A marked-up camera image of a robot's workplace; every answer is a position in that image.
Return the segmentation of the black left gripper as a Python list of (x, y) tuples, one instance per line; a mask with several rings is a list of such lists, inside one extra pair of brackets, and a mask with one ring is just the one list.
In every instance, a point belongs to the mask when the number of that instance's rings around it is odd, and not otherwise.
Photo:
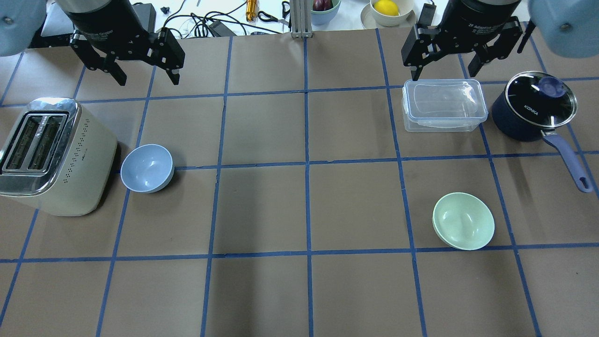
[(142, 60), (163, 69), (173, 85), (179, 85), (185, 52), (169, 28), (154, 32), (156, 10), (152, 4), (134, 5), (128, 0), (57, 3), (75, 26), (69, 45), (88, 70), (110, 74), (125, 86), (127, 75), (116, 59)]

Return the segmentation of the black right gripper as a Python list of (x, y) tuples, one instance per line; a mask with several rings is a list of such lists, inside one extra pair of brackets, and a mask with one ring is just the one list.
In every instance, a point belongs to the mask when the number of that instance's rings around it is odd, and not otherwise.
[(445, 55), (475, 52), (468, 74), (475, 77), (484, 65), (507, 58), (523, 34), (515, 9), (519, 0), (450, 0), (441, 21), (414, 25), (402, 47), (403, 65), (417, 81), (425, 66)]

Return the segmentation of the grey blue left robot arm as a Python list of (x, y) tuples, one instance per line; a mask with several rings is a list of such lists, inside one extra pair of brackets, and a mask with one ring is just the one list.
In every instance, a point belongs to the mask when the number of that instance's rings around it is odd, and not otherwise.
[[(166, 26), (146, 30), (128, 0), (58, 0), (57, 5), (73, 24), (69, 47), (88, 70), (110, 74), (123, 86), (127, 76), (118, 61), (141, 60), (163, 69), (174, 85), (180, 83), (185, 52), (177, 38)], [(44, 0), (3, 0), (1, 55), (27, 49), (46, 15)]]

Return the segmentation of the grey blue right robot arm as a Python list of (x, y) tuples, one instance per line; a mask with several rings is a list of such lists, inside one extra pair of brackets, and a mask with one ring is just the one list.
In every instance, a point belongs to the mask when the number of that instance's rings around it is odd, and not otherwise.
[(402, 61), (416, 81), (429, 63), (447, 55), (474, 52), (468, 74), (483, 66), (522, 52), (535, 29), (550, 50), (563, 58), (598, 54), (598, 2), (596, 0), (529, 0), (529, 22), (524, 29), (515, 9), (518, 0), (450, 0), (440, 23), (432, 25), (436, 7), (425, 4), (421, 17), (402, 47)]

